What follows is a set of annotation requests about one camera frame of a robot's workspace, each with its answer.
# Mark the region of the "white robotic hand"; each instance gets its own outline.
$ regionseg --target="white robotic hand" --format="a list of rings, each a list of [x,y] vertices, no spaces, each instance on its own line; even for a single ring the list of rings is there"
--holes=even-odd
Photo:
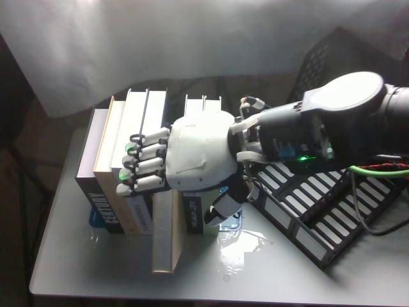
[[[224,111],[203,112],[176,120],[171,129],[131,136],[117,194],[136,196],[168,189],[196,192],[228,186],[204,216],[206,224],[220,224],[238,212],[249,195],[231,148],[234,145],[229,144],[234,122],[233,115]]]

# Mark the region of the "tabletop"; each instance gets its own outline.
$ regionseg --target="tabletop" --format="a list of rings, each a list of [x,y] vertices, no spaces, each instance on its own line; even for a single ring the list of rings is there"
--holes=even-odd
[[[409,227],[363,235],[327,271],[317,268],[255,208],[243,227],[188,237],[173,275],[151,273],[151,237],[112,235],[88,224],[90,206],[74,180],[85,130],[72,138],[36,259],[39,295],[304,304],[409,306]],[[374,226],[409,214],[401,196]]]

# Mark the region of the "dark floor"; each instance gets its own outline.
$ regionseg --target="dark floor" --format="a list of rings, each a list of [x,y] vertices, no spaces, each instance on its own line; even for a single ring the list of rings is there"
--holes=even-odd
[[[188,93],[193,97],[215,97],[222,95],[222,107],[233,113],[238,113],[240,98],[252,95],[254,92],[260,98],[273,105],[283,104],[293,85],[295,74],[262,75],[256,77],[229,77],[223,80],[222,93],[218,93],[219,81],[216,78],[187,81],[157,81],[144,83],[137,88],[151,89],[168,88],[171,100],[167,109],[167,117],[174,120],[183,112],[184,97]],[[14,145],[23,156],[24,161],[43,182],[55,191],[63,167],[70,138],[75,129],[86,127],[90,110],[64,118],[48,118],[39,101],[34,99],[27,110],[24,128]],[[19,207],[19,176],[15,159],[6,149],[0,150],[0,306],[26,306],[26,288],[24,279],[24,259],[22,231],[20,224]],[[42,201],[42,195],[36,186],[25,177],[25,194],[28,216],[29,242],[33,246],[34,263],[36,250],[41,241],[43,227],[47,221],[51,201]],[[40,236],[35,240],[36,225],[40,220]],[[34,306],[66,306],[66,307],[114,307],[114,306],[193,306],[194,303],[186,302],[131,302],[120,300],[78,299],[61,297],[34,297]],[[241,304],[224,303],[196,303],[196,306],[243,306]]]

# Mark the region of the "green cable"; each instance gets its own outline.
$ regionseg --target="green cable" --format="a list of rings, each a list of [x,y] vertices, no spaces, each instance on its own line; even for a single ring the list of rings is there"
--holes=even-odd
[[[358,166],[350,166],[348,168],[350,171],[367,177],[377,177],[377,178],[401,178],[409,177],[409,169],[404,171],[370,171],[368,169],[360,168]]]

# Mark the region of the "book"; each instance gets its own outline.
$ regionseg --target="book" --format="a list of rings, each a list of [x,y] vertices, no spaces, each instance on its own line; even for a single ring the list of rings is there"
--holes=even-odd
[[[201,112],[217,112],[222,108],[221,97],[218,100],[185,99],[185,116],[199,116]],[[219,189],[206,192],[183,192],[183,209],[187,232],[200,235],[218,235],[219,227],[209,227],[203,222],[203,216],[214,200],[219,196]]]
[[[104,220],[108,232],[123,233],[118,217],[105,197],[93,172],[108,111],[108,109],[94,109],[92,112],[75,180],[91,206]]]
[[[181,193],[177,190],[153,195],[152,271],[173,273],[186,239]]]
[[[151,134],[162,127],[163,112],[166,101],[166,91],[139,92],[129,90],[116,138],[116,144],[111,161],[111,171],[117,184],[120,170],[123,168],[122,158],[127,155],[125,146],[132,134]],[[151,235],[152,199],[149,195],[126,197],[125,201],[138,225],[138,231],[143,235]]]
[[[135,235],[139,233],[138,226],[126,200],[116,195],[117,181],[111,171],[112,155],[124,107],[125,101],[117,101],[112,96],[93,172],[123,231],[126,235]]]

